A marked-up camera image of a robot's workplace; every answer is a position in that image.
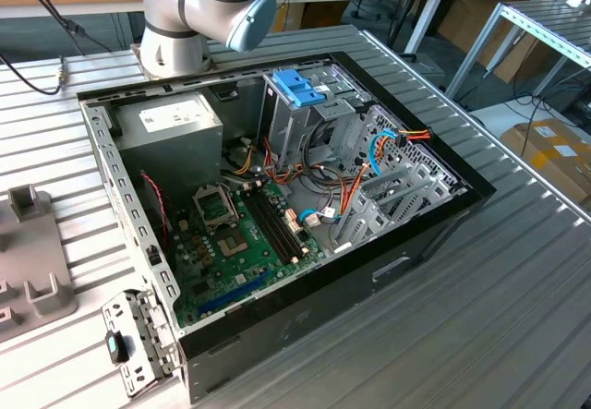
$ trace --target metal bracket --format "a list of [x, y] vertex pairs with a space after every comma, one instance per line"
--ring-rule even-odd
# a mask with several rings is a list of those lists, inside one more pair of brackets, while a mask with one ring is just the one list
[[102, 307], [109, 355], [135, 397], [181, 366], [176, 340], [152, 290], [122, 292]]

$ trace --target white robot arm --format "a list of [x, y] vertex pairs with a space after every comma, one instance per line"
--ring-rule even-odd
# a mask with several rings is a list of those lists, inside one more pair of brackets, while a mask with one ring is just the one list
[[275, 14], [275, 0], [144, 0], [141, 63], [169, 78], [207, 68], [206, 37], [238, 52], [256, 48]]

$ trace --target blue cable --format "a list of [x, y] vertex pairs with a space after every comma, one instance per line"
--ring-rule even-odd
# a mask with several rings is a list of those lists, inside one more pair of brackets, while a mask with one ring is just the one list
[[299, 221], [303, 222], [304, 219], [308, 217], [308, 215], [311, 215], [313, 213], [316, 213], [316, 211], [314, 211], [313, 209], [306, 209], [305, 211], [299, 214]]
[[372, 140], [371, 144], [369, 145], [369, 162], [371, 163], [371, 168], [374, 170], [376, 175], [380, 174], [380, 167], [378, 166], [378, 162], [376, 162], [376, 143], [378, 142], [378, 138], [380, 137], [388, 137], [391, 139], [396, 139], [396, 134], [392, 132], [391, 129], [384, 129], [383, 132], [380, 132], [376, 135]]

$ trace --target label sticker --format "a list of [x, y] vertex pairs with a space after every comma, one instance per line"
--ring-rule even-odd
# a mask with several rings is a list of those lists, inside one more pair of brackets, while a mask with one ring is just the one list
[[550, 129], [548, 126], [536, 127], [536, 131], [539, 135], [541, 135], [544, 138], [557, 137], [554, 131]]
[[158, 132], [169, 127], [197, 123], [201, 119], [200, 107], [197, 102], [192, 100], [178, 102], [141, 111], [139, 119], [148, 132]]
[[576, 157], [576, 152], [570, 146], [554, 146], [563, 157]]
[[314, 88], [314, 90], [315, 90], [316, 92], [320, 92], [320, 93], [323, 93], [323, 92], [330, 92], [330, 91], [331, 91], [331, 90], [329, 89], [329, 87], [328, 87], [327, 85], [325, 85], [325, 84], [320, 84], [319, 86], [316, 86], [316, 87]]

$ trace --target slotted aluminum surface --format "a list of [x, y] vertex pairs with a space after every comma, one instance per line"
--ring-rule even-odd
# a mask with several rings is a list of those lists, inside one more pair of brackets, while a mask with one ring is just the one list
[[[352, 27], [269, 36], [220, 67], [349, 53], [498, 189], [437, 256], [202, 402], [205, 408], [578, 407], [591, 391], [591, 229], [428, 83]], [[54, 83], [57, 60], [18, 67]], [[69, 60], [37, 95], [0, 68], [0, 195], [50, 192], [78, 311], [0, 344], [3, 407], [120, 407], [100, 306], [139, 279], [101, 186], [75, 90], [142, 81], [131, 53]], [[169, 380], [136, 407], [187, 407]]]
[[507, 3], [501, 15], [582, 67], [591, 66], [591, 11], [562, 1]]

